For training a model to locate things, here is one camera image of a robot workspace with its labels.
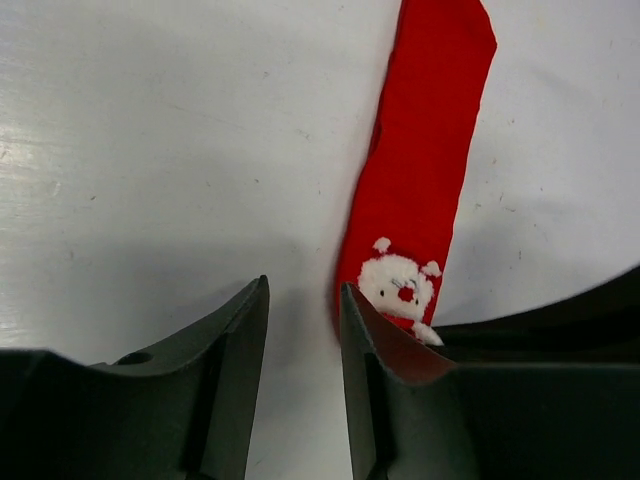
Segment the red Santa sock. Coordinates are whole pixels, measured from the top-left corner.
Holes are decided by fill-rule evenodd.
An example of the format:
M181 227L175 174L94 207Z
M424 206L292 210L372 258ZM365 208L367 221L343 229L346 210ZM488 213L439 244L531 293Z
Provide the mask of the red Santa sock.
M437 345L442 285L469 149L497 41L478 1L401 4L335 281Z

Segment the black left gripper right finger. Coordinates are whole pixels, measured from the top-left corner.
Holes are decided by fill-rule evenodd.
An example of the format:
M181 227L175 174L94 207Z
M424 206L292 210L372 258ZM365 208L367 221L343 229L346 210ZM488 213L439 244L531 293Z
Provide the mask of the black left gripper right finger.
M639 273L439 329L426 346L341 289L357 479L635 479Z

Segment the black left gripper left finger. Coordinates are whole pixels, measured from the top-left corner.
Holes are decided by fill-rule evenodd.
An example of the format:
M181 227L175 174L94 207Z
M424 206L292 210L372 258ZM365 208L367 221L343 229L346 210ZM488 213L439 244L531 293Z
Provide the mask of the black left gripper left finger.
M5 479L241 479L261 377L269 284L107 364L1 352Z

